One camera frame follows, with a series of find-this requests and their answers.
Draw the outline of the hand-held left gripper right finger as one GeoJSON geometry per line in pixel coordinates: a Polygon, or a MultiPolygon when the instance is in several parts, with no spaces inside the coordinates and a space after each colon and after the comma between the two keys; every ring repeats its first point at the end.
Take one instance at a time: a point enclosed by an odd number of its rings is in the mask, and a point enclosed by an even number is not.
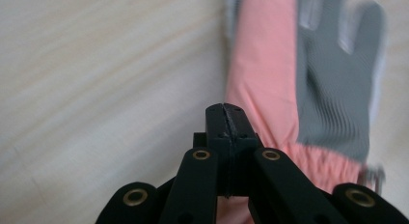
{"type": "Polygon", "coordinates": [[[225,103],[224,113],[230,139],[226,197],[247,196],[253,154],[260,147],[259,137],[242,108],[225,103]]]}

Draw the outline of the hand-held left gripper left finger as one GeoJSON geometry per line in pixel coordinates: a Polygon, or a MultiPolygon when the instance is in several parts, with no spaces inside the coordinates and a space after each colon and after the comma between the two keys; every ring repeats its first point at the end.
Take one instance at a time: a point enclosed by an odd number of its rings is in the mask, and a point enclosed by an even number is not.
{"type": "Polygon", "coordinates": [[[231,197],[231,131],[224,103],[207,107],[205,110],[205,132],[195,132],[194,148],[208,148],[218,155],[217,193],[231,197]]]}

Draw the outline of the pink and grey work glove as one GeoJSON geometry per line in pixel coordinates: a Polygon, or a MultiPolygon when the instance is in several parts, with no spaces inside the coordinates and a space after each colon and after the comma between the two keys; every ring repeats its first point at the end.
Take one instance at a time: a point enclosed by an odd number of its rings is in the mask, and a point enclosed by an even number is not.
{"type": "Polygon", "coordinates": [[[226,0],[226,101],[264,146],[285,152],[318,188],[373,187],[369,122],[378,101],[385,14],[367,1],[226,0]]]}

